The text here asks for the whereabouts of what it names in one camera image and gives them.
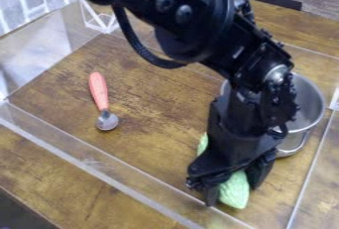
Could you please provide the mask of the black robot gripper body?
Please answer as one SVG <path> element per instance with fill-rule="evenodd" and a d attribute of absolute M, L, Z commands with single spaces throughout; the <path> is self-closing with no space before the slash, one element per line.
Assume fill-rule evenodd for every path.
<path fill-rule="evenodd" d="M 283 126 L 269 125 L 273 115 L 259 98 L 241 101 L 217 97 L 209 106 L 207 150 L 188 165 L 187 185 L 204 190 L 245 170 L 283 139 Z"/>

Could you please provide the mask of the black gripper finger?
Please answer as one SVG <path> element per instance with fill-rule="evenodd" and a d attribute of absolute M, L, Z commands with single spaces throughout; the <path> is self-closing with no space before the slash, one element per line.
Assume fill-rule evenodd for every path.
<path fill-rule="evenodd" d="M 275 150 L 267 151 L 245 169 L 251 189 L 261 185 L 275 162 Z"/>
<path fill-rule="evenodd" d="M 220 186 L 207 186 L 204 189 L 204 202 L 207 206 L 213 206 L 219 199 Z"/>

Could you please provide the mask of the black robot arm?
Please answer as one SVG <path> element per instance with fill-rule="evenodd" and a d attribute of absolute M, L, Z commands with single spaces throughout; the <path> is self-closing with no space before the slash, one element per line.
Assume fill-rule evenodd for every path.
<path fill-rule="evenodd" d="M 281 44 L 255 25 L 248 0 L 88 0 L 110 6 L 139 55 L 163 68 L 193 62 L 221 75 L 229 92 L 211 103 L 208 147 L 188 166 L 188 187 L 205 203 L 244 172 L 259 187 L 299 106 L 293 63 Z"/>

